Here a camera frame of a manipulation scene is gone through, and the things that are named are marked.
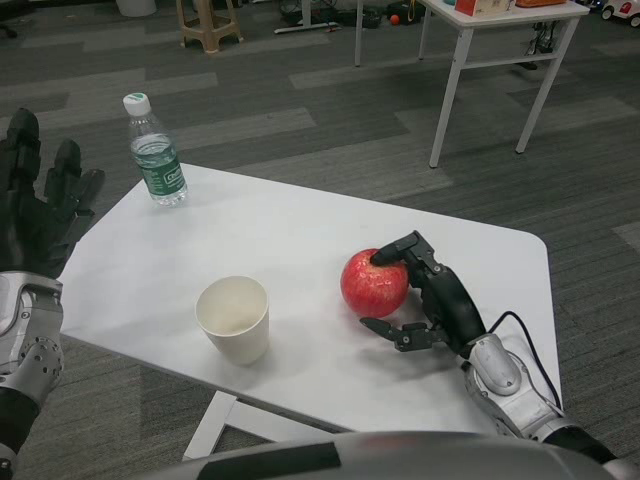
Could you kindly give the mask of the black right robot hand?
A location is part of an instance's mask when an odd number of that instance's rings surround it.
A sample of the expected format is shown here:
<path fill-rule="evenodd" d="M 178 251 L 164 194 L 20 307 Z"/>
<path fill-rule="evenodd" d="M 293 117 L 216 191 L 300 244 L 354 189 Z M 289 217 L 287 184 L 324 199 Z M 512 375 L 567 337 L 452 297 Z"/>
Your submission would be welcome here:
<path fill-rule="evenodd" d="M 382 247 L 371 256 L 375 266 L 402 262 L 409 284 L 420 291 L 425 322 L 404 324 L 363 317 L 360 323 L 394 343 L 396 350 L 410 352 L 446 344 L 467 360 L 475 342 L 487 334 L 480 313 L 455 272 L 435 259 L 435 249 L 417 231 Z"/>

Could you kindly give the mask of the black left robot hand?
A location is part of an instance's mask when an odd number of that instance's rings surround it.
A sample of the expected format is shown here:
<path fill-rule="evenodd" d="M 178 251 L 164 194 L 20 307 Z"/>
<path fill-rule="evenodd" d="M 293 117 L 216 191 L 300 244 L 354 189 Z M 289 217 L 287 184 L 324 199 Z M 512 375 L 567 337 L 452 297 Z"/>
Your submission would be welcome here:
<path fill-rule="evenodd" d="M 56 279 L 91 228 L 106 174 L 83 170 L 79 145 L 65 139 L 47 172 L 40 199 L 34 187 L 41 168 L 40 149 L 37 117 L 18 109 L 1 140 L 1 270 Z"/>

